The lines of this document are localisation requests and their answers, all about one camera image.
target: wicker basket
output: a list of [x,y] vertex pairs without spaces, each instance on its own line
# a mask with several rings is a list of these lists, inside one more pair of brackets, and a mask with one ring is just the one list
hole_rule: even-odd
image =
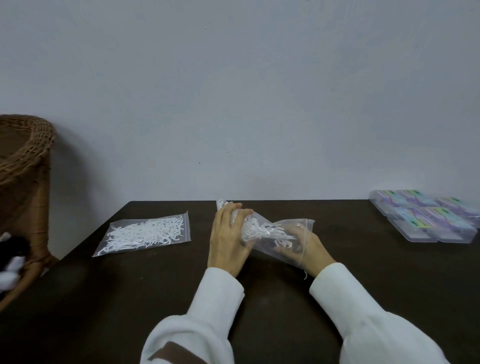
[[0,302],[0,311],[58,260],[47,249],[50,159],[55,129],[30,115],[0,115],[0,234],[30,240],[22,279]]

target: white sleeve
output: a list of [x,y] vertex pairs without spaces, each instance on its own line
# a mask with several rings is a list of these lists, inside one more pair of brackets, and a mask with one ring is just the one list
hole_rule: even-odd
[[340,364],[448,364],[432,339],[384,311],[343,264],[322,270],[310,294],[342,336]]
[[168,363],[149,358],[172,341],[208,364],[233,364],[227,337],[244,296],[242,285],[229,273],[208,268],[187,314],[163,319],[148,335],[140,363]]

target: black object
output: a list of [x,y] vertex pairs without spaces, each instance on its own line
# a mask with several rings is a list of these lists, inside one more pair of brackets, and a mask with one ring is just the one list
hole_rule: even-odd
[[21,236],[12,236],[10,239],[0,242],[0,271],[14,256],[27,256],[30,251],[30,243]]
[[[369,201],[240,201],[270,221],[316,220],[333,258],[382,307],[434,339],[452,364],[480,363],[480,239],[409,243]],[[188,211],[192,241],[91,258],[108,224]],[[208,258],[215,201],[130,202],[0,313],[2,364],[138,364],[145,339],[187,312]],[[229,339],[235,362],[338,364],[341,338],[308,294],[313,278],[252,251]]]

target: person's left hand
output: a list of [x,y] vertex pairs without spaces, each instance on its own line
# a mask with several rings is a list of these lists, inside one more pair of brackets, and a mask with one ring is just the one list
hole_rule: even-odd
[[233,277],[240,273],[253,246],[253,242],[245,245],[240,243],[243,222],[248,215],[253,214],[253,210],[239,210],[233,226],[230,225],[233,211],[241,206],[230,202],[219,209],[215,214],[210,236],[207,267],[223,269]]

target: plastic bag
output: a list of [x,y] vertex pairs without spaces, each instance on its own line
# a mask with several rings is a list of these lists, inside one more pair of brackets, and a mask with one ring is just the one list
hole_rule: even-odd
[[[228,202],[217,200],[217,210]],[[235,221],[238,210],[232,213]],[[254,241],[253,249],[277,258],[282,262],[301,267],[301,258],[305,251],[306,235],[312,231],[315,220],[307,218],[287,219],[270,222],[262,215],[254,212],[249,215],[242,227],[242,241]]]
[[189,242],[188,212],[164,218],[112,222],[93,256]]

